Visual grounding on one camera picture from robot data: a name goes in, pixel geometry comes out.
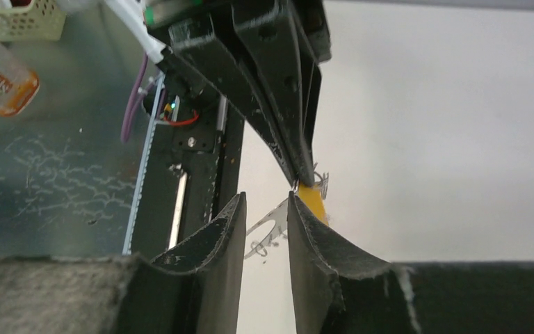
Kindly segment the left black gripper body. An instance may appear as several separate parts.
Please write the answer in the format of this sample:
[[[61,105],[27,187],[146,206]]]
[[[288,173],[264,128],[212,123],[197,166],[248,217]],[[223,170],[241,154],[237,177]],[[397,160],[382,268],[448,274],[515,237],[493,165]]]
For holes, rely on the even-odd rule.
[[[322,1],[154,1],[145,26],[174,93],[317,93],[331,57]]]

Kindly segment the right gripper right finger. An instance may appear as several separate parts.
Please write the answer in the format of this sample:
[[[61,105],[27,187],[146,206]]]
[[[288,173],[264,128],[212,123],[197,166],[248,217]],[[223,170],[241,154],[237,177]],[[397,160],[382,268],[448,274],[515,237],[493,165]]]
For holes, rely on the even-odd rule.
[[[534,333],[534,261],[387,262],[289,196],[298,333]]]

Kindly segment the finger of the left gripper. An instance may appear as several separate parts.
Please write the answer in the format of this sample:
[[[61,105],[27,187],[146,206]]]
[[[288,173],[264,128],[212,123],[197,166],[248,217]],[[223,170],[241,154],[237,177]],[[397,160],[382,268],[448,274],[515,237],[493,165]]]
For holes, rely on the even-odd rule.
[[[320,64],[332,58],[331,34],[322,1],[291,1],[290,13],[292,64],[302,98],[302,138],[311,152],[322,83]]]
[[[312,185],[292,28],[290,1],[232,1],[173,24],[170,45],[243,115],[291,184]]]

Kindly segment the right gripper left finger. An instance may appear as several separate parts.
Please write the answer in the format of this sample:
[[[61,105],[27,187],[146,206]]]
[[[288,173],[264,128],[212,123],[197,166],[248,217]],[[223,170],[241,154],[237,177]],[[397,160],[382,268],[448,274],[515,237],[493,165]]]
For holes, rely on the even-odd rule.
[[[235,195],[150,261],[0,257],[0,333],[235,333],[246,207]]]

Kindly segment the key with yellow tag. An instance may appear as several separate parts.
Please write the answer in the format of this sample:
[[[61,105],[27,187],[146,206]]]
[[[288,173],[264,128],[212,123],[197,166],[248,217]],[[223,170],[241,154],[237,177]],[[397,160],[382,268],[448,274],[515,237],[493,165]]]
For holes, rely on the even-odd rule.
[[[324,199],[321,191],[323,190],[320,184],[307,186],[300,183],[297,190],[297,196],[304,202],[311,213],[323,224],[329,226],[327,212],[325,210]]]

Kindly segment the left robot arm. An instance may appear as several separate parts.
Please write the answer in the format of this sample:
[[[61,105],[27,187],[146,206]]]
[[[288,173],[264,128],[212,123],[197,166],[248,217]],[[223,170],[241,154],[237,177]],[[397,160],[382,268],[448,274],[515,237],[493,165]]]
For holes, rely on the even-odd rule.
[[[315,182],[320,65],[331,59],[322,1],[108,1],[178,96],[225,97],[291,184]]]

